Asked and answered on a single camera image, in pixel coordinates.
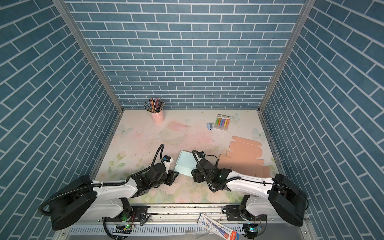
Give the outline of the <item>mint green paper box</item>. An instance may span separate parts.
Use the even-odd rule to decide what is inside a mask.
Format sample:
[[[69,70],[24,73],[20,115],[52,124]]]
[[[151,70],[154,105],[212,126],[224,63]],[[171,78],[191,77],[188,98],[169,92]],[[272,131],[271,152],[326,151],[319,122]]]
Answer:
[[[197,162],[191,152],[181,151],[175,165],[175,171],[192,178],[192,171],[197,168],[196,165]]]

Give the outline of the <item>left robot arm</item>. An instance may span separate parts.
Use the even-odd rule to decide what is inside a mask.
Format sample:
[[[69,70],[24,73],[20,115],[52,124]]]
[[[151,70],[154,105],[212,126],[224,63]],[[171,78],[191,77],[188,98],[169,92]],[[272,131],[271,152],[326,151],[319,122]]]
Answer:
[[[161,185],[171,186],[179,173],[170,169],[173,158],[163,154],[161,144],[149,167],[122,181],[98,182],[89,176],[74,180],[39,207],[38,213],[49,216],[54,231],[63,230],[79,220],[102,218],[105,221],[132,223],[140,214],[129,200],[147,194]]]

